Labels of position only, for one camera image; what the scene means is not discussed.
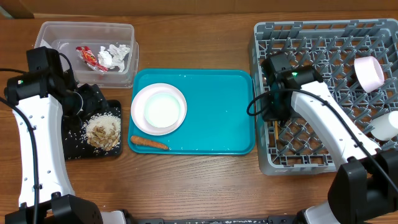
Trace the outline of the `teal serving tray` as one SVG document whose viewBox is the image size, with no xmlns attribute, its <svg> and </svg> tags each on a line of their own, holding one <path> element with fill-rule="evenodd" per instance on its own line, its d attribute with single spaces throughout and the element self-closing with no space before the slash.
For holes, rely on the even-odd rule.
<svg viewBox="0 0 398 224">
<path fill-rule="evenodd" d="M 147 68 L 134 79 L 132 96 L 143 88 L 166 83 L 182 92 L 187 114 L 173 132 L 154 136 L 129 122 L 128 137 L 140 136 L 161 142 L 168 150 L 129 147 L 143 154 L 244 155 L 255 145 L 254 117 L 246 113 L 254 98 L 251 76 L 242 70 Z"/>
</svg>

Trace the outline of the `clear plastic waste bin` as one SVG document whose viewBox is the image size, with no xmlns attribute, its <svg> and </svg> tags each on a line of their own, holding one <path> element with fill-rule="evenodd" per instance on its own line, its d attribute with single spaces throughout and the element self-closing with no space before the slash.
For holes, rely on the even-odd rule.
<svg viewBox="0 0 398 224">
<path fill-rule="evenodd" d="M 124 70 L 118 67 L 107 72 L 95 71 L 80 57 L 77 47 L 88 47 L 94 56 L 109 46 L 126 49 Z M 39 30 L 34 47 L 55 49 L 66 55 L 72 64 L 79 85 L 96 84 L 101 88 L 131 88 L 139 63 L 139 46 L 130 24 L 105 22 L 44 22 Z"/>
</svg>

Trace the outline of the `small white cup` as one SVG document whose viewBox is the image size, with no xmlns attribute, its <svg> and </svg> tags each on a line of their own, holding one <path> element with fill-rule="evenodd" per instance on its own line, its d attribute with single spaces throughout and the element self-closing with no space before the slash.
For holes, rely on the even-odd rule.
<svg viewBox="0 0 398 224">
<path fill-rule="evenodd" d="M 397 135 L 397 111 L 391 111 L 370 122 L 371 134 L 378 140 L 388 141 Z"/>
</svg>

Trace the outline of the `cream bowl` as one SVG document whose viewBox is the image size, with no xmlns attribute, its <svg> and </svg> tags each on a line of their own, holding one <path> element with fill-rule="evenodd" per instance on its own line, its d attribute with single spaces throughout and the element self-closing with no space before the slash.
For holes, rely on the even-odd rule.
<svg viewBox="0 0 398 224">
<path fill-rule="evenodd" d="M 171 94 L 158 93 L 146 101 L 144 117 L 155 128 L 168 128 L 180 117 L 180 103 Z"/>
</svg>

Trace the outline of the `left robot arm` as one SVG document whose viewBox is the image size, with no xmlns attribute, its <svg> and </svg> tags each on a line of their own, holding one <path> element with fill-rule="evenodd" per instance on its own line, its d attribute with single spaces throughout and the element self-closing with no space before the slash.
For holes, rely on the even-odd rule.
<svg viewBox="0 0 398 224">
<path fill-rule="evenodd" d="M 27 51 L 28 72 L 8 79 L 1 102 L 12 109 L 21 145 L 19 209 L 6 223 L 132 223 L 128 212 L 102 212 L 75 196 L 62 140 L 63 117 L 86 118 L 108 107 L 97 85 L 78 86 L 64 70 L 64 54 L 47 47 Z"/>
</svg>

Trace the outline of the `small white plate bowl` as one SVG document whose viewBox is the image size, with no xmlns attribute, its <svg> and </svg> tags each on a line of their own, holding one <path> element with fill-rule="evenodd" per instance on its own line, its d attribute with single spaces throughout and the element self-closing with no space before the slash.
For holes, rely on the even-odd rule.
<svg viewBox="0 0 398 224">
<path fill-rule="evenodd" d="M 373 56 L 356 58 L 354 71 L 362 89 L 369 93 L 384 84 L 384 74 L 378 60 Z"/>
</svg>

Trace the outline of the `red snack wrapper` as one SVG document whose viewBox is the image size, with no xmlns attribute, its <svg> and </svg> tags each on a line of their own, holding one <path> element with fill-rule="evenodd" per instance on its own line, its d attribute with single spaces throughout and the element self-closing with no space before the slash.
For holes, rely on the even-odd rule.
<svg viewBox="0 0 398 224">
<path fill-rule="evenodd" d="M 100 65 L 91 49 L 87 46 L 76 47 L 79 57 L 94 71 L 107 72 L 108 68 Z"/>
</svg>

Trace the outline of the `black food waste tray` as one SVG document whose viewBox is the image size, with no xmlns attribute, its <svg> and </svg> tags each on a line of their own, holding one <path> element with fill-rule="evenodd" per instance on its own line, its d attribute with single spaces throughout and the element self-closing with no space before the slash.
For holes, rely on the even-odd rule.
<svg viewBox="0 0 398 224">
<path fill-rule="evenodd" d="M 108 100 L 109 107 L 95 112 L 87 118 L 62 118 L 62 142 L 63 153 L 66 161 L 74 159 L 92 159 L 100 157 L 119 156 L 122 152 L 121 135 L 119 132 L 118 142 L 109 150 L 92 146 L 86 137 L 86 127 L 91 119 L 99 116 L 114 116 L 122 118 L 121 104 L 118 100 Z"/>
</svg>

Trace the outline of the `white rice pile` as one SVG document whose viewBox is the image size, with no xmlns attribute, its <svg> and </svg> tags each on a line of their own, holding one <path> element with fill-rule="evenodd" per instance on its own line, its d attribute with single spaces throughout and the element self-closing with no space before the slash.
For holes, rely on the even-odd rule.
<svg viewBox="0 0 398 224">
<path fill-rule="evenodd" d="M 103 126 L 106 129 L 116 128 L 116 131 L 122 131 L 121 129 L 121 119 L 114 116 L 99 116 L 91 119 L 89 125 L 86 127 L 86 132 L 91 131 L 95 126 Z"/>
</svg>

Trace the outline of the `peanut shells pile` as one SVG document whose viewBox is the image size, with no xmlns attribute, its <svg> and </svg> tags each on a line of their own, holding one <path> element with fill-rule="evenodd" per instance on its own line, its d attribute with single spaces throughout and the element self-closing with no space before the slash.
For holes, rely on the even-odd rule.
<svg viewBox="0 0 398 224">
<path fill-rule="evenodd" d="M 106 129 L 103 126 L 95 126 L 91 131 L 86 132 L 87 143 L 95 148 L 110 151 L 119 144 L 119 131 L 115 127 Z"/>
</svg>

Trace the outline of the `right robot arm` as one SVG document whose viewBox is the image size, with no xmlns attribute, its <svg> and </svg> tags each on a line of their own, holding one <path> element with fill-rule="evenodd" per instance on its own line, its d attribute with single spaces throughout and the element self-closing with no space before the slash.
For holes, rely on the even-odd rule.
<svg viewBox="0 0 398 224">
<path fill-rule="evenodd" d="M 366 223 L 397 211 L 397 151 L 383 151 L 347 116 L 311 65 L 294 68 L 286 54 L 262 62 L 270 90 L 261 94 L 265 121 L 295 113 L 309 123 L 337 169 L 328 199 L 296 214 L 295 223 Z"/>
</svg>

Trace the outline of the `foil wrapper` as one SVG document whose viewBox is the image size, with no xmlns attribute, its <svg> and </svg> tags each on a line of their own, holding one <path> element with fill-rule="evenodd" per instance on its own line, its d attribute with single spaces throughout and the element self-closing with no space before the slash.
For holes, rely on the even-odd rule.
<svg viewBox="0 0 398 224">
<path fill-rule="evenodd" d="M 101 46 L 98 53 L 98 63 L 105 68 L 105 71 L 109 69 L 119 68 L 119 72 L 123 72 L 125 69 L 124 58 L 129 54 L 130 47 L 128 45 L 119 45 L 118 47 L 110 44 L 108 49 Z"/>
</svg>

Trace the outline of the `large white plate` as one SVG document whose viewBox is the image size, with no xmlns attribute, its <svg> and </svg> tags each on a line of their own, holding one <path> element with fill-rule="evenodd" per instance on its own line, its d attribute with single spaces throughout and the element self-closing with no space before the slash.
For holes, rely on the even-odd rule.
<svg viewBox="0 0 398 224">
<path fill-rule="evenodd" d="M 155 128 L 150 125 L 144 117 L 146 101 L 158 93 L 168 93 L 173 95 L 180 103 L 180 117 L 176 123 L 168 128 Z M 182 92 L 176 87 L 166 83 L 155 83 L 140 90 L 132 100 L 131 118 L 133 123 L 144 133 L 153 136 L 162 136 L 177 130 L 183 123 L 187 115 L 187 101 Z"/>
</svg>

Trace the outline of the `orange carrot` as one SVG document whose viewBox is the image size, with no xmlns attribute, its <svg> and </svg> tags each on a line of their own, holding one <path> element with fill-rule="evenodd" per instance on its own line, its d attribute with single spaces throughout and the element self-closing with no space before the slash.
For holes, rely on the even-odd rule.
<svg viewBox="0 0 398 224">
<path fill-rule="evenodd" d="M 138 146 L 153 147 L 156 149 L 162 149 L 166 151 L 169 150 L 169 147 L 166 146 L 165 144 L 150 139 L 142 138 L 140 136 L 131 136 L 130 140 L 133 144 Z"/>
</svg>

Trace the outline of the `wooden chopstick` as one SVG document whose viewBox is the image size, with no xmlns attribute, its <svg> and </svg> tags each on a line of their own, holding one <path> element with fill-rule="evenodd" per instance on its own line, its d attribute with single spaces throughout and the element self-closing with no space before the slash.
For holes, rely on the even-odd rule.
<svg viewBox="0 0 398 224">
<path fill-rule="evenodd" d="M 274 135 L 275 135 L 275 140 L 279 140 L 279 124 L 277 121 L 274 121 Z"/>
</svg>

